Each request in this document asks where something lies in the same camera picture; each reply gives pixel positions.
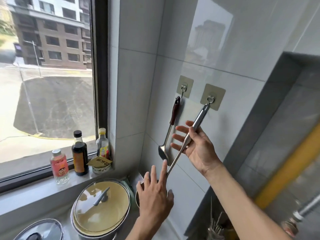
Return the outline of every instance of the bottle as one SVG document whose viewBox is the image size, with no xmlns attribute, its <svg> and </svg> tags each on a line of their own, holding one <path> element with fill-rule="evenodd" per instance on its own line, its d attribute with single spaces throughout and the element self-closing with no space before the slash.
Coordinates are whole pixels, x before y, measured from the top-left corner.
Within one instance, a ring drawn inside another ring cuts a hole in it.
<svg viewBox="0 0 320 240">
<path fill-rule="evenodd" d="M 69 180 L 69 168 L 66 155 L 61 153 L 61 149 L 55 149 L 52 151 L 50 164 L 57 184 L 66 183 Z"/>
<path fill-rule="evenodd" d="M 106 138 L 106 129 L 99 129 L 99 138 L 96 141 L 97 156 L 109 158 L 109 140 Z"/>
<path fill-rule="evenodd" d="M 75 173 L 79 176 L 85 175 L 89 171 L 87 144 L 82 141 L 81 130 L 75 130 L 74 145 L 71 147 Z"/>
</svg>

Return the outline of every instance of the forearm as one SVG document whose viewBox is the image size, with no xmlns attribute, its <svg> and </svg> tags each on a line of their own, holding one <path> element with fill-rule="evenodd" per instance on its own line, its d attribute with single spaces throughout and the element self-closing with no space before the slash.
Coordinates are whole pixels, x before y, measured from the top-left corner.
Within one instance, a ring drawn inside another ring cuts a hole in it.
<svg viewBox="0 0 320 240">
<path fill-rule="evenodd" d="M 149 228 L 143 220 L 138 217 L 125 240 L 151 240 L 156 232 L 157 231 L 154 232 L 153 229 Z"/>
<path fill-rule="evenodd" d="M 241 240 L 290 240 L 290 237 L 252 200 L 221 165 L 206 178 Z"/>
</svg>

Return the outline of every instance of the yellow pipe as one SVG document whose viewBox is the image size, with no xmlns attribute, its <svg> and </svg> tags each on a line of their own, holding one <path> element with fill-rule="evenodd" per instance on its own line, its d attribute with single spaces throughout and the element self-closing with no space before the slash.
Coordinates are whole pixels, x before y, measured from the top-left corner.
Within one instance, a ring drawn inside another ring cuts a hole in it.
<svg viewBox="0 0 320 240">
<path fill-rule="evenodd" d="M 317 158 L 319 153 L 320 123 L 313 128 L 264 186 L 255 198 L 256 205 L 265 209 L 291 181 L 295 180 Z"/>
</svg>

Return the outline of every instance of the hand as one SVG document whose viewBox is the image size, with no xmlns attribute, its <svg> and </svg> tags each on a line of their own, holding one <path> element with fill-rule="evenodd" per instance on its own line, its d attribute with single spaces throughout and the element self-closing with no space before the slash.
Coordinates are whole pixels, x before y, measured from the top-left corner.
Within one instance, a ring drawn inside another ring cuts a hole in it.
<svg viewBox="0 0 320 240">
<path fill-rule="evenodd" d="M 189 132 L 189 135 L 192 139 L 189 146 L 184 149 L 183 153 L 187 155 L 194 167 L 203 176 L 207 177 L 209 172 L 218 166 L 222 166 L 223 164 L 214 150 L 214 145 L 206 133 L 203 132 L 201 127 L 199 127 L 197 132 L 195 132 L 192 127 L 193 121 L 187 120 L 186 125 L 189 126 L 189 128 L 182 125 L 176 126 L 177 131 L 186 134 Z M 185 136 L 178 134 L 173 134 L 172 137 L 180 142 L 183 142 L 185 138 Z M 181 149 L 181 146 L 175 143 L 171 143 L 171 147 L 176 150 Z"/>
<path fill-rule="evenodd" d="M 144 190 L 140 182 L 137 184 L 140 201 L 139 221 L 152 236 L 158 231 L 174 206 L 172 190 L 169 190 L 168 196 L 166 191 L 167 165 L 167 160 L 164 160 L 159 182 L 157 182 L 156 166 L 153 165 L 151 168 L 151 182 L 149 180 L 149 172 L 146 172 Z"/>
</svg>

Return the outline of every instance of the pink label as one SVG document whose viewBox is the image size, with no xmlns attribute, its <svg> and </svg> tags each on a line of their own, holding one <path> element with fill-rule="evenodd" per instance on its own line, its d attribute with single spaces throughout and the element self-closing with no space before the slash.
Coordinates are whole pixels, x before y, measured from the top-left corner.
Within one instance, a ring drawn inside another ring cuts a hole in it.
<svg viewBox="0 0 320 240">
<path fill-rule="evenodd" d="M 69 172 L 66 156 L 58 160 L 52 160 L 51 167 L 53 175 L 56 177 L 62 177 Z"/>
</svg>

